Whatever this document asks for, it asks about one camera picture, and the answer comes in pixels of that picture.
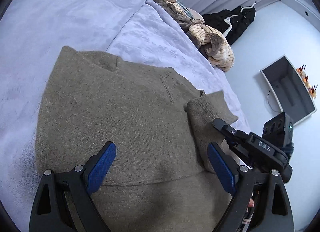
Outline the person's right hand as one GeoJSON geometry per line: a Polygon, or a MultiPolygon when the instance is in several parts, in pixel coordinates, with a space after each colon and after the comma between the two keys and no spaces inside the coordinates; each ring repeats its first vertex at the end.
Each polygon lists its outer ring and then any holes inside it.
{"type": "Polygon", "coordinates": [[[255,191],[252,193],[251,199],[249,200],[249,204],[247,207],[246,216],[245,216],[247,220],[249,220],[253,215],[254,208],[258,200],[258,196],[259,196],[259,191],[255,191]]]}

